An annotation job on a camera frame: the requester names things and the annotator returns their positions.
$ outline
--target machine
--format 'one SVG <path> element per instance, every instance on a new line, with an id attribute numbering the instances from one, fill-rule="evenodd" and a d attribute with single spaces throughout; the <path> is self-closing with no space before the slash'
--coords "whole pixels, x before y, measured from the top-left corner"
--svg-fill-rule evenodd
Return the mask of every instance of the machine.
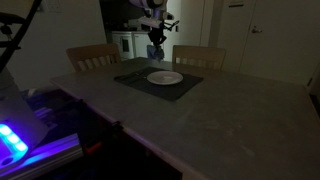
<path id="1" fill-rule="evenodd" d="M 153 42 L 154 53 L 163 54 L 160 46 L 166 40 L 163 31 L 171 31 L 179 23 L 179 21 L 174 24 L 165 23 L 165 20 L 174 20 L 174 16 L 167 12 L 168 0 L 129 1 L 145 11 L 146 16 L 141 17 L 139 21 L 151 27 L 149 38 Z M 19 174 L 23 174 L 25 179 L 30 179 L 44 173 L 40 167 L 46 167 L 49 170 L 82 156 L 76 135 L 37 147 L 37 144 L 46 136 L 48 128 L 34 117 L 33 112 L 21 98 L 9 71 L 5 68 L 13 53 L 20 49 L 19 43 L 40 3 L 41 0 L 34 0 L 25 19 L 0 12 L 2 24 L 0 30 L 8 37 L 8 41 L 0 42 L 0 48 L 5 48 L 0 56 L 0 179 L 21 179 Z M 145 9 L 151 9 L 152 13 L 148 14 Z M 14 37 L 11 37 L 12 32 L 9 27 L 12 24 L 21 24 Z"/>
<path id="2" fill-rule="evenodd" d="M 129 0 L 133 5 L 144 10 L 145 16 L 139 19 L 141 24 L 151 27 L 149 38 L 154 45 L 153 53 L 158 54 L 160 59 L 164 57 L 161 44 L 167 39 L 164 36 L 164 30 L 172 31 L 179 21 L 173 24 L 166 23 L 165 20 L 174 20 L 174 16 L 167 12 L 168 0 Z M 151 14 L 148 14 L 146 9 L 151 9 Z"/>

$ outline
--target chair backrest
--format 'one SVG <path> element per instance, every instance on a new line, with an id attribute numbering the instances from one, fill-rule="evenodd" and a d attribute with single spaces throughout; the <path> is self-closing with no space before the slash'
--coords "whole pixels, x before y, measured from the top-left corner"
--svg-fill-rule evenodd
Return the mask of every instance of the chair backrest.
<path id="1" fill-rule="evenodd" d="M 225 54 L 222 48 L 175 45 L 172 62 L 221 70 Z"/>
<path id="2" fill-rule="evenodd" d="M 69 48 L 67 49 L 67 55 L 76 72 L 121 62 L 116 44 Z"/>

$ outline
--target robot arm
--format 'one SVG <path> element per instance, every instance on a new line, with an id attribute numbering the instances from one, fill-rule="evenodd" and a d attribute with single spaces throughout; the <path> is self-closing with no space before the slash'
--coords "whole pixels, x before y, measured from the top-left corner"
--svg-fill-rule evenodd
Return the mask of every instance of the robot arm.
<path id="1" fill-rule="evenodd" d="M 174 20 L 174 16 L 167 12 L 167 2 L 168 0 L 129 0 L 131 4 L 143 8 L 151 9 L 151 17 L 141 17 L 139 22 L 141 24 L 150 26 L 152 28 L 149 33 L 149 38 L 153 42 L 154 46 L 160 48 L 160 45 L 167 39 L 163 31 L 165 29 L 170 30 L 173 26 L 177 25 L 179 21 L 171 25 L 171 27 L 166 27 L 165 20 Z"/>

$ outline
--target dining table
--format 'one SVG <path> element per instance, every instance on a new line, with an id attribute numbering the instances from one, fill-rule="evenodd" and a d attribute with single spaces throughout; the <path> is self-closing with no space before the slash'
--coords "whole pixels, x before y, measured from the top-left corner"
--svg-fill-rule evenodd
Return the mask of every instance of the dining table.
<path id="1" fill-rule="evenodd" d="M 202 81 L 176 100 L 116 81 L 148 67 Z M 182 179 L 320 179 L 320 121 L 303 85 L 141 57 L 51 82 Z"/>

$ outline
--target wall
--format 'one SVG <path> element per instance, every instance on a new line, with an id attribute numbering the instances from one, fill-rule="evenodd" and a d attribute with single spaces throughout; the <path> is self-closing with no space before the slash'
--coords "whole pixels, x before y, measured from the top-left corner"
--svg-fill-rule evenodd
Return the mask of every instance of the wall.
<path id="1" fill-rule="evenodd" d="M 0 0 L 0 11 L 25 17 L 28 1 L 14 2 Z M 50 86 L 51 77 L 73 72 L 67 48 L 106 43 L 99 0 L 60 0 L 60 4 L 61 13 L 36 14 L 22 49 L 7 66 L 20 90 Z"/>
<path id="2" fill-rule="evenodd" d="M 227 50 L 223 70 L 238 72 L 254 9 L 254 0 L 244 0 L 243 7 L 235 8 L 229 7 L 230 2 L 231 0 L 228 0 L 218 4 L 218 7 L 222 6 L 221 17 L 216 15 L 216 18 L 220 19 L 220 29 L 217 32 L 217 29 L 212 28 L 211 32 L 215 35 L 218 33 L 218 37 L 212 37 L 210 45 L 216 44 L 217 47 Z"/>
<path id="3" fill-rule="evenodd" d="M 178 31 L 164 31 L 167 40 L 164 42 L 165 61 L 172 61 L 173 45 L 199 46 L 206 42 L 201 42 L 204 34 L 204 9 L 207 0 L 170 0 L 167 3 L 167 11 L 174 15 L 174 21 L 168 20 L 172 24 L 180 21 L 177 25 Z"/>
<path id="4" fill-rule="evenodd" d="M 200 46 L 210 46 L 210 38 L 212 34 L 211 24 L 215 22 L 215 20 L 213 19 L 213 13 L 215 13 L 214 4 L 216 3 L 216 1 L 221 0 L 205 0 L 204 2 Z"/>
<path id="5" fill-rule="evenodd" d="M 218 38 L 220 32 L 221 25 L 221 15 L 223 9 L 223 0 L 214 0 L 214 4 L 212 5 L 212 17 L 210 23 L 210 36 L 209 36 L 209 47 L 217 47 L 218 46 Z"/>

